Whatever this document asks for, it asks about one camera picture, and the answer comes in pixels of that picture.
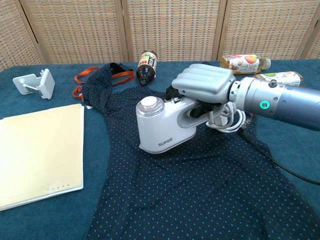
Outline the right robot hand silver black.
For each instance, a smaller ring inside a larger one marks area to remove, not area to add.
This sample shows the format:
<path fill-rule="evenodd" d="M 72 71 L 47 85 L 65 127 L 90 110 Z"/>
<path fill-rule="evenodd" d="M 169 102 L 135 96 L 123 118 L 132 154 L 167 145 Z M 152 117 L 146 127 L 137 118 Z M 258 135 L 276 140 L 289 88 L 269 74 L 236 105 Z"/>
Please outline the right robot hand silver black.
<path fill-rule="evenodd" d="M 204 63 L 194 63 L 185 68 L 165 91 L 165 100 L 189 97 L 199 105 L 189 115 L 199 118 L 215 107 L 230 101 L 230 89 L 236 80 L 230 69 Z"/>

